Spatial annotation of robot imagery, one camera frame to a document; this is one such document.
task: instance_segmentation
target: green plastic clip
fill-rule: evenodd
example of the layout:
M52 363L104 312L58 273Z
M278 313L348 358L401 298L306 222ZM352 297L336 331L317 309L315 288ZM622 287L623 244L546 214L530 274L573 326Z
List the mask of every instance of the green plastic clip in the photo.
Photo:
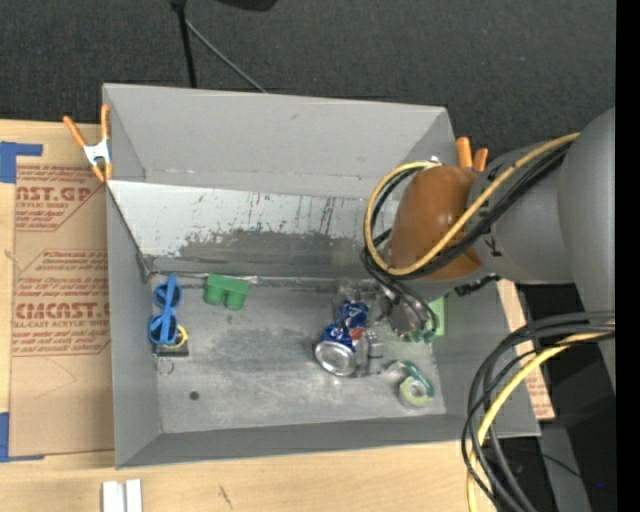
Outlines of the green plastic clip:
M409 376L400 384L399 396L410 409L426 407L435 396L435 388L424 372L411 361L396 361L395 368L403 368Z
M217 306L222 304L228 309L242 309L247 298L251 283L234 277L209 274L204 291L204 300L207 304Z

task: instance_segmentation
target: white plastic piece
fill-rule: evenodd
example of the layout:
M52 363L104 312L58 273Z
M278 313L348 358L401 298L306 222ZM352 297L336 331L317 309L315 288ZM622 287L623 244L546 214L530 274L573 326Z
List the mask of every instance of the white plastic piece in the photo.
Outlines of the white plastic piece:
M142 512L142 482L103 482L101 505L102 512Z

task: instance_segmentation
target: blue tape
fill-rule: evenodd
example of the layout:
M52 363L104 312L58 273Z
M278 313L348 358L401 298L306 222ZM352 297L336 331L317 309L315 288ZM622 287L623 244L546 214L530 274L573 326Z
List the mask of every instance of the blue tape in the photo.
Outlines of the blue tape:
M0 142L0 182L16 182L17 156L42 156L42 144Z
M42 459L41 455L35 457L9 457L9 413L0 413L0 463L39 459Z

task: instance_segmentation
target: gray carpet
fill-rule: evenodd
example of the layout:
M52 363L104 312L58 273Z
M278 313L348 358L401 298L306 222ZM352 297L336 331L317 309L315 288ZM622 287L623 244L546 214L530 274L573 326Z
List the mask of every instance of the gray carpet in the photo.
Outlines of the gray carpet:
M0 117L94 122L104 81L188 86L167 0L2 4ZM268 12L192 0L187 16L269 91L446 106L455 133L493 155L615 102L613 0L279 0ZM248 90L193 49L202 88Z

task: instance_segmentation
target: yellow cable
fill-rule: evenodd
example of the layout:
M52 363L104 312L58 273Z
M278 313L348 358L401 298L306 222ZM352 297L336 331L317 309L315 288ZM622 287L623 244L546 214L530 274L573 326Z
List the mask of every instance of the yellow cable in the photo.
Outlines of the yellow cable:
M575 343L578 341L584 341L591 338L595 338L600 336L599 333L590 333L590 334L573 334L563 339L560 343ZM487 410L486 414L482 418L482 422L478 427L478 442L480 446L484 444L485 437L487 432L489 431L489 427L496 419L498 412L502 409L502 406L505 404L507 399L511 396L515 388L522 382L529 373L531 373L534 369L538 368L542 363L546 360L552 358L553 356L559 354L563 350L569 348L570 345L563 345L559 347L551 347L545 349L536 355L531 361L529 361L526 365L524 365L518 372L507 382L504 388L498 393L496 399L492 402L491 406ZM476 467L477 458L475 453L471 453L471 464L474 469ZM467 475L467 501L469 504L469 512L478 512L478 504L476 500L475 493L475 480L471 476L471 474Z
M404 276L407 274L411 274L415 270L423 267L427 263L429 263L444 247L451 241L451 239L458 234L458 232L464 227L467 221L471 218L471 216L480 209L480 206L506 181L516 170L518 170L523 165L529 163L531 160L541 155L542 153L554 149L562 144L566 144L567 142L571 142L578 137L579 133L572 133L570 135L565 135L564 137L560 137L558 139L552 140L543 144L542 146L537 147L533 151L527 153L525 156L516 161L511 167L509 167L506 171L504 171L496 180L489 185L482 194L480 194L477 199L467 208L467 210L460 216L460 218L455 222L453 226L447 231L447 233L442 237L442 239L422 258L420 258L415 263L408 265L402 268L395 268L391 265L388 265L378 253L375 244L373 243L373 236L371 233L371 216L373 213L373 205L378 198L378 194L382 190L382 188L395 176L399 173L407 170L407 169L415 169L417 167L424 166L435 167L438 164L434 164L433 162L415 162L412 164L406 164L397 169L394 169L389 174L387 174L382 181L378 184L378 186L374 189L371 194L371 198L367 204L367 210L365 212L365 220L364 220L364 237L365 242L367 244L367 249L371 254L371 257L376 262L376 264L384 270L387 274L392 276Z
M189 339L189 333L187 333L187 330L184 327L182 327L180 324L178 324L178 334L180 337L180 341L178 341L178 343L175 343L173 345L165 345L167 348L170 348L172 350L180 348Z
M436 162L428 162L428 161L412 162L410 164L401 165L400 167L397 167L396 169L391 171L389 174L387 174L384 178L382 178L382 180L380 180L380 183L378 183L376 188L373 190L371 197L369 198L369 202L367 203L367 210L365 211L365 215L364 215L364 239L367 244L367 248L369 249L369 253L371 254L371 257L380 268L386 270L389 268L389 265L385 263L385 261L382 259L382 257L378 253L375 247L375 244L373 243L373 234L371 233L371 217L373 216L373 207L376 202L376 199L378 198L378 195L380 194L382 189L387 185L387 183L389 183L393 178L395 178L398 174L403 173L404 171L408 171L410 169L419 169L419 168L429 169L431 167L438 167L439 165L441 164Z

